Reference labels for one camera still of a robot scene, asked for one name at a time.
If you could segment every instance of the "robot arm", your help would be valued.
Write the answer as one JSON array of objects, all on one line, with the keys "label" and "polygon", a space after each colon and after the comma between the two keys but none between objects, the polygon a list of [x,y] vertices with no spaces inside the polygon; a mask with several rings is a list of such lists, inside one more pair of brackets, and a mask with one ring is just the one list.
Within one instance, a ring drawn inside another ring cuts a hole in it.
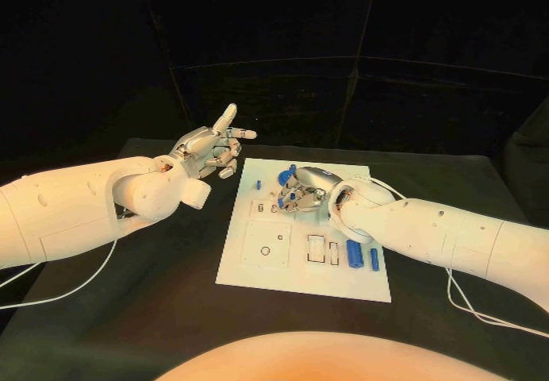
[{"label": "robot arm", "polygon": [[[168,155],[131,157],[46,171],[0,187],[0,267],[80,254],[162,220],[180,202],[201,209],[210,186],[198,179],[224,167],[236,171],[236,137],[230,104],[211,128],[187,133]],[[115,204],[134,215],[121,218]]]},{"label": "robot arm", "polygon": [[329,225],[351,240],[376,240],[404,256],[501,284],[549,311],[547,230],[435,202],[394,201],[391,193],[361,177],[341,181],[329,174],[327,185],[318,171],[295,170],[285,189],[296,196],[289,200],[282,188],[281,209],[306,210],[312,205],[302,205],[302,194],[318,194],[324,187],[321,202],[328,203]]}]

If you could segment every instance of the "white board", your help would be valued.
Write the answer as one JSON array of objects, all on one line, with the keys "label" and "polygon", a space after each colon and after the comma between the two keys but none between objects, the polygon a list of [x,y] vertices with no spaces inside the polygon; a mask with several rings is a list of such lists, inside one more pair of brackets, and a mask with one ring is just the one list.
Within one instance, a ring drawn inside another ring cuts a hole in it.
[{"label": "white board", "polygon": [[[291,164],[322,168],[342,179],[368,177],[368,168],[361,166],[246,159],[216,283],[390,302],[377,242],[361,245],[363,267],[350,268],[347,237],[327,225],[327,205],[315,212],[292,214],[272,207],[281,189],[278,174]],[[371,248],[378,271],[371,269]]]}]

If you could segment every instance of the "cable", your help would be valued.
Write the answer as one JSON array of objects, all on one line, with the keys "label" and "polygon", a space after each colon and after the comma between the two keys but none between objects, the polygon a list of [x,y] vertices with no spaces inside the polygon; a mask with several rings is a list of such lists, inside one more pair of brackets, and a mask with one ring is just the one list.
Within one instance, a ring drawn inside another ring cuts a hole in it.
[{"label": "cable", "polygon": [[[384,189],[387,189],[389,191],[394,192],[394,194],[397,194],[402,198],[406,198],[403,197],[403,195],[394,190],[394,188],[384,184],[380,180],[374,179],[373,177],[370,177],[370,180],[377,183]],[[504,321],[501,319],[498,319],[497,317],[492,317],[487,314],[482,314],[479,312],[476,312],[471,306],[471,303],[468,302],[468,299],[465,297],[465,294],[461,290],[461,287],[458,285],[458,281],[453,279],[452,277],[452,265],[449,268],[445,267],[445,270],[446,270],[446,273],[448,273],[448,284],[446,284],[446,296],[448,296],[448,301],[449,303],[453,305],[453,307],[456,307],[459,310],[465,311],[465,312],[469,312],[476,318],[479,321],[482,321],[485,324],[491,324],[491,325],[498,325],[500,327],[505,327],[505,328],[512,328],[512,329],[520,329],[521,331],[527,332],[527,333],[531,333],[534,335],[538,335],[541,337],[547,337],[549,338],[549,333],[544,333],[541,331],[536,331],[534,329],[531,328],[527,328],[527,327],[523,327],[521,325],[515,325],[512,323],[510,323],[508,321]],[[451,290],[452,290],[452,283],[453,283],[453,286],[456,288],[456,290],[459,291],[459,295],[462,297],[462,300],[465,301],[465,304],[468,306],[468,308],[459,306],[453,301],[452,301],[452,293],[451,293]]]},{"label": "cable", "polygon": [[37,264],[33,264],[30,267],[27,267],[15,276],[12,276],[2,284],[0,284],[0,288],[2,288],[8,283],[11,283],[23,274],[25,274],[38,264],[43,264],[43,262],[38,262]]},{"label": "cable", "polygon": [[[110,251],[108,252],[108,255],[106,255],[106,258],[105,258],[105,261],[102,262],[102,265],[100,267],[96,269],[93,275],[89,277],[89,279],[72,290],[69,291],[66,294],[61,294],[59,296],[56,296],[54,298],[50,298],[50,299],[43,299],[43,300],[36,300],[34,302],[27,302],[27,303],[20,303],[20,304],[11,304],[10,306],[0,306],[0,310],[5,310],[7,308],[15,308],[15,307],[25,307],[25,306],[34,306],[36,304],[43,304],[43,303],[47,303],[47,302],[54,302],[56,300],[59,300],[60,298],[63,298],[64,296],[69,296],[70,294],[73,294],[92,280],[93,278],[96,277],[96,274],[99,273],[99,271],[102,270],[102,268],[105,267],[105,264],[108,262],[108,259],[110,258],[110,255],[112,255],[112,251],[113,251],[113,248],[116,247],[116,242],[118,240],[113,241],[112,243],[112,247],[110,247]],[[23,275],[24,272],[27,272],[30,270],[31,267],[28,267],[20,274],[17,274],[10,280],[8,282],[11,282],[11,280],[14,278],[17,278],[20,275]]]}]

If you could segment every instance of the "blue tool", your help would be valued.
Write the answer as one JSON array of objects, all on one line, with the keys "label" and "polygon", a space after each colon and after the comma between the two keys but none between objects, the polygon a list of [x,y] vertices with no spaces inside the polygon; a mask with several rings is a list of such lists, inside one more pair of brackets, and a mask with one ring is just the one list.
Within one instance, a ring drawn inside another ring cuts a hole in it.
[{"label": "blue tool", "polygon": [[363,266],[363,250],[360,244],[351,240],[347,240],[347,259],[348,267],[358,268]]},{"label": "blue tool", "polygon": [[293,174],[295,172],[295,164],[292,164],[289,166],[289,169],[286,169],[285,171],[282,171],[279,174],[278,174],[278,184],[279,186],[282,187],[285,185],[285,183],[288,182],[288,178],[291,177],[291,175]]},{"label": "blue tool", "polygon": [[368,250],[368,256],[371,257],[371,269],[374,271],[380,270],[380,262],[377,261],[377,249],[371,248]]}]

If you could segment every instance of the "black table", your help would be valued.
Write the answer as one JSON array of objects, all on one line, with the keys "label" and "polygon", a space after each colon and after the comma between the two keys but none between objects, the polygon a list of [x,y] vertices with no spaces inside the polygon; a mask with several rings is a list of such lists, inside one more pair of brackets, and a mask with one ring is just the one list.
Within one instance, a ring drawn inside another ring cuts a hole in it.
[{"label": "black table", "polygon": [[[154,157],[172,143],[129,139],[119,156]],[[368,165],[373,177],[407,197],[524,222],[482,156],[244,146],[240,165],[243,157]],[[106,267],[76,294],[17,310],[0,337],[2,379],[151,379],[221,344],[296,330],[383,337],[504,377],[549,377],[549,340],[455,309],[443,269],[387,250],[390,304],[216,285],[239,179],[240,172],[226,180],[210,175],[204,208],[180,206],[167,220],[119,240]],[[77,286],[108,249],[49,263],[25,301]],[[481,312],[549,331],[546,311],[521,295],[469,275],[456,274],[456,280]]]}]

